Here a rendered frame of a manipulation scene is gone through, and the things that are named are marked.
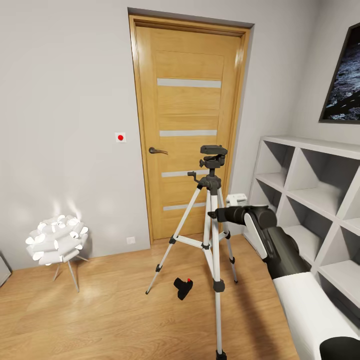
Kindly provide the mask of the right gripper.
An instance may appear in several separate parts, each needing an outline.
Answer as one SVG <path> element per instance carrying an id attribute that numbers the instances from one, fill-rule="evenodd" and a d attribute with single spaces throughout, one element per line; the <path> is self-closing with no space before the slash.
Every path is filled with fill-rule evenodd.
<path id="1" fill-rule="evenodd" d="M 210 216 L 212 219 L 217 219 L 219 223 L 231 222 L 237 224 L 238 222 L 236 221 L 235 213 L 241 207 L 241 205 L 237 205 L 225 208 L 218 208 L 213 212 L 208 212 L 208 216 Z"/>

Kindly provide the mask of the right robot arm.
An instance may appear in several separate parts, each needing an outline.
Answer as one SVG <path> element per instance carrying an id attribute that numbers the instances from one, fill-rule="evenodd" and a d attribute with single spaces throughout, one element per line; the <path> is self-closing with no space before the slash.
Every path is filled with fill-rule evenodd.
<path id="1" fill-rule="evenodd" d="M 225 208 L 208 212 L 219 223 L 246 226 L 267 265 L 300 360 L 360 360 L 360 338 L 325 295 L 301 258 L 296 241 L 277 226 L 268 205 L 241 206 L 228 194 Z"/>

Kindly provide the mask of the camera tripod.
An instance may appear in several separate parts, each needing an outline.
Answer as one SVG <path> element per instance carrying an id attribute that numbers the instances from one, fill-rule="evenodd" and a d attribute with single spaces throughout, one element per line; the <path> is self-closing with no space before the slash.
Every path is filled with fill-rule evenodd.
<path id="1" fill-rule="evenodd" d="M 221 332 L 221 304 L 220 304 L 220 292 L 224 292 L 225 290 L 225 283 L 222 279 L 220 279 L 220 255 L 219 255 L 219 242 L 226 238 L 229 256 L 230 256 L 230 262 L 232 265 L 233 275 L 234 275 L 234 281 L 238 283 L 236 278 L 236 272 L 235 272 L 235 258 L 232 254 L 232 248 L 230 243 L 230 231 L 228 228 L 228 222 L 223 222 L 223 232 L 219 233 L 219 223 L 217 219 L 212 219 L 212 239 L 209 240 L 210 237 L 210 227 L 211 227 L 211 217 L 208 215 L 208 212 L 213 212 L 216 209 L 225 208 L 224 206 L 224 200 L 223 200 L 223 194 L 221 189 L 221 178 L 219 178 L 217 175 L 215 175 L 215 168 L 220 168 L 220 166 L 223 166 L 225 164 L 225 158 L 226 154 L 228 153 L 228 150 L 222 147 L 222 145 L 203 145 L 200 147 L 200 153 L 201 154 L 207 154 L 207 155 L 216 155 L 216 156 L 205 156 L 199 161 L 199 166 L 202 168 L 203 165 L 209 169 L 209 174 L 206 175 L 206 177 L 202 177 L 199 180 L 196 179 L 196 172 L 188 172 L 188 176 L 193 176 L 194 181 L 198 183 L 196 191 L 175 231 L 175 233 L 170 237 L 169 241 L 169 247 L 161 261 L 160 264 L 156 267 L 156 275 L 149 287 L 149 289 L 146 291 L 146 294 L 149 293 L 149 290 L 151 286 L 153 285 L 153 282 L 157 276 L 157 274 L 160 272 L 162 265 L 172 247 L 173 244 L 176 243 L 176 241 L 180 241 L 198 248 L 201 248 L 206 256 L 212 277 L 213 277 L 213 289 L 215 291 L 215 304 L 216 304 L 216 332 L 217 332 L 217 350 L 216 350 L 216 360 L 227 360 L 226 353 L 222 349 L 222 332 Z M 178 235 L 200 190 L 206 187 L 207 190 L 207 196 L 206 196 L 206 209 L 205 209 L 205 223 L 204 223 L 204 237 L 203 242 L 197 241 L 191 238 L 188 238 L 187 236 Z M 211 247 L 213 247 L 213 255 L 211 252 Z"/>

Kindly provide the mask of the digital camera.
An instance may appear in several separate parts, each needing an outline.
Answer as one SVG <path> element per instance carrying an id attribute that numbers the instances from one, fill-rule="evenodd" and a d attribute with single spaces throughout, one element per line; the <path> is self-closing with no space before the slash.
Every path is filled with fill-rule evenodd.
<path id="1" fill-rule="evenodd" d="M 174 281 L 174 285 L 178 288 L 177 296 L 183 301 L 193 287 L 193 281 L 182 281 L 179 277 Z"/>

